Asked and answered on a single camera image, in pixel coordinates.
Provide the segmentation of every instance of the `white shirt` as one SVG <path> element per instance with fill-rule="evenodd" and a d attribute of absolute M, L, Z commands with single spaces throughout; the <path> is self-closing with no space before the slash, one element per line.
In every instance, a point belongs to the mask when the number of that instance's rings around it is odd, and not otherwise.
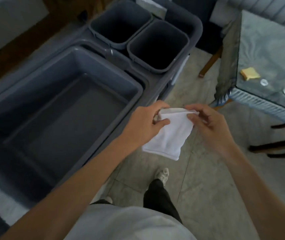
<path fill-rule="evenodd" d="M 196 240 L 169 215 L 137 207 L 90 205 L 65 240 Z"/>

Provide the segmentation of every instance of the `pant leg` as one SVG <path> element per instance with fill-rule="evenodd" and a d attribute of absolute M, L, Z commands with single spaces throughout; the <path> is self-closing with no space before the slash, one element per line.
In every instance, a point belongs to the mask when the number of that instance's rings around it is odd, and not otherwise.
<path fill-rule="evenodd" d="M 149 188 L 143 197 L 143 206 L 170 215 L 182 223 L 180 216 L 160 179 L 155 179 L 150 183 Z"/>
<path fill-rule="evenodd" d="M 111 203 L 109 203 L 107 200 L 104 200 L 104 199 L 100 199 L 100 200 L 95 201 L 94 203 L 91 203 L 91 205 L 94 205 L 94 204 L 109 204 L 109 205 L 112 205 Z"/>

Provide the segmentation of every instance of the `white sneaker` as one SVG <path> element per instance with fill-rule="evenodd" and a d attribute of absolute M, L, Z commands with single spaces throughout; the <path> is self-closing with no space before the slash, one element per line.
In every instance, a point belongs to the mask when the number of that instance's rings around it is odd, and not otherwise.
<path fill-rule="evenodd" d="M 102 200 L 108 201 L 110 204 L 113 203 L 113 199 L 110 198 L 109 196 L 102 198 Z"/>
<path fill-rule="evenodd" d="M 157 173 L 155 175 L 155 179 L 157 179 L 157 178 L 160 179 L 163 182 L 164 186 L 168 180 L 168 177 L 169 177 L 169 169 L 168 168 L 164 168 L 162 170 L 157 171 Z"/>

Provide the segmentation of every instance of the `sponge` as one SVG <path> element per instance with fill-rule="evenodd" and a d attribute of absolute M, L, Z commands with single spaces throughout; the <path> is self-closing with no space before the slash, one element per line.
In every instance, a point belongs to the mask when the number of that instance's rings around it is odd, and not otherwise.
<path fill-rule="evenodd" d="M 242 69 L 240 71 L 241 75 L 243 75 L 244 80 L 248 81 L 249 79 L 260 78 L 258 72 L 256 72 L 255 68 L 249 67 L 247 69 Z"/>

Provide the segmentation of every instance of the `white cloth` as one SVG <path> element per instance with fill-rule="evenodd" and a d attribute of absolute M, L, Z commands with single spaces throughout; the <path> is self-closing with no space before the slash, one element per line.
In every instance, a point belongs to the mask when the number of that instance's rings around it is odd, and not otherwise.
<path fill-rule="evenodd" d="M 88 206 L 65 240 L 196 240 L 171 216 L 137 207 Z"/>
<path fill-rule="evenodd" d="M 193 123 L 187 118 L 187 114 L 191 113 L 198 114 L 195 110 L 183 108 L 161 109 L 158 113 L 158 120 L 169 119 L 170 124 L 161 128 L 155 137 L 142 146 L 142 150 L 177 161 L 180 148 L 193 127 Z"/>

